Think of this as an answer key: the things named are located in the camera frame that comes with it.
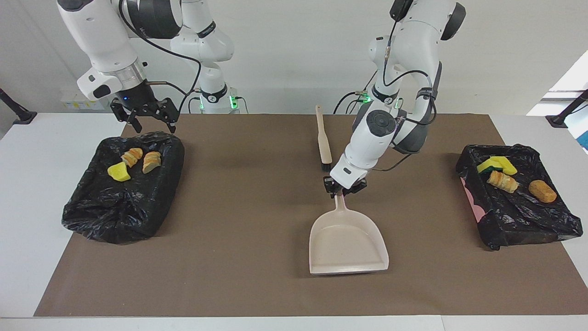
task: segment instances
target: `white table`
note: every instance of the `white table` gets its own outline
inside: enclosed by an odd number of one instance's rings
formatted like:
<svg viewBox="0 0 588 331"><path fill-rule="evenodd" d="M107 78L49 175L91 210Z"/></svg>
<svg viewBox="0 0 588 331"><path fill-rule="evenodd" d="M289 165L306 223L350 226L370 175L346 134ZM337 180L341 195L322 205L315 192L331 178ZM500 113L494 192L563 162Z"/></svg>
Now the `white table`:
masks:
<svg viewBox="0 0 588 331"><path fill-rule="evenodd" d="M506 144L531 145L571 211L588 220L588 155L544 118L493 116ZM31 318L68 243L59 222L111 114L39 114L0 140L0 330L586 330L586 316ZM588 236L564 242L588 284Z"/></svg>

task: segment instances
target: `brown surface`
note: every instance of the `brown surface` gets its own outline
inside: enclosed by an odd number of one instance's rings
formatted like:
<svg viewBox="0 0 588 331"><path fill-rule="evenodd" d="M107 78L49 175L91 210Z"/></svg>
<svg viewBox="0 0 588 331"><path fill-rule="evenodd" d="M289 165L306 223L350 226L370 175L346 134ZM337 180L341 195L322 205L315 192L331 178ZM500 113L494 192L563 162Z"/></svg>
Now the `brown surface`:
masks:
<svg viewBox="0 0 588 331"><path fill-rule="evenodd" d="M325 117L335 159L352 120ZM182 181L158 236L116 246L74 234L36 316L588 313L560 243L483 248L454 167L464 145L502 143L488 116L440 115L423 153L347 199L390 254L387 271L351 276L308 270L312 223L334 208L314 115L183 115L177 135Z"/></svg>

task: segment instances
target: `black plastic bag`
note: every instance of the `black plastic bag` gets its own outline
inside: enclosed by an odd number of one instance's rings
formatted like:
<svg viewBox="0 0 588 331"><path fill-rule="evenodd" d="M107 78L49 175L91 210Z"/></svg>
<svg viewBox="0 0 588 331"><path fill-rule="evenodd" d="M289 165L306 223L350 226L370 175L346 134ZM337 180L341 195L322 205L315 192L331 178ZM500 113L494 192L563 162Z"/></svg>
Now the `black plastic bag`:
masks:
<svg viewBox="0 0 588 331"><path fill-rule="evenodd" d="M143 159L129 168L131 179L118 182L108 167L134 147L161 153L161 167L142 172ZM130 243L155 235L168 214L182 174L184 147L180 139L161 131L133 138L104 139L65 205L61 223L86 238Z"/></svg>
<svg viewBox="0 0 588 331"><path fill-rule="evenodd" d="M517 168L518 173L512 177L520 186L513 194L487 184L490 174L478 174L477 166L491 156L506 156ZM559 193L553 203L542 203L529 193L529 184L534 180L545 181L557 192L539 153L531 147L469 145L464 148L456 171L473 198L470 202L480 237L493 250L500 246L562 241L583 233L580 219L572 215Z"/></svg>

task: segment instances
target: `dustpan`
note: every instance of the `dustpan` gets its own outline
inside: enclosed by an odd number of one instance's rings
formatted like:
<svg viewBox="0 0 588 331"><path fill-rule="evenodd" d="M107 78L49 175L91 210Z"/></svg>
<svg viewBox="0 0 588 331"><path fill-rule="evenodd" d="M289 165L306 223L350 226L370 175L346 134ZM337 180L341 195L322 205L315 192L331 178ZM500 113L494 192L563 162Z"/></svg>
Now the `dustpan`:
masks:
<svg viewBox="0 0 588 331"><path fill-rule="evenodd" d="M310 231L310 273L375 272L388 269L388 262L386 245L375 223L347 209L343 196L335 196L335 210L320 216Z"/></svg>

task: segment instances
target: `wooden handle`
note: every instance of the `wooden handle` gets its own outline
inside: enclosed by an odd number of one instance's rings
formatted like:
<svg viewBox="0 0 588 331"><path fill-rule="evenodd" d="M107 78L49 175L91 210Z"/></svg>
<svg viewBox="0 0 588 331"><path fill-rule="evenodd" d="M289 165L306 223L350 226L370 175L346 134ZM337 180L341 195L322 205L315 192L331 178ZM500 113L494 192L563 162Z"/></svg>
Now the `wooden handle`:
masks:
<svg viewBox="0 0 588 331"><path fill-rule="evenodd" d="M323 112L319 105L316 106L316 123L319 129L319 152L320 152L320 160L323 164L331 164L333 163L333 157L330 153L330 146L329 146L329 139L327 138L327 133L325 132L325 122L323 121Z"/></svg>

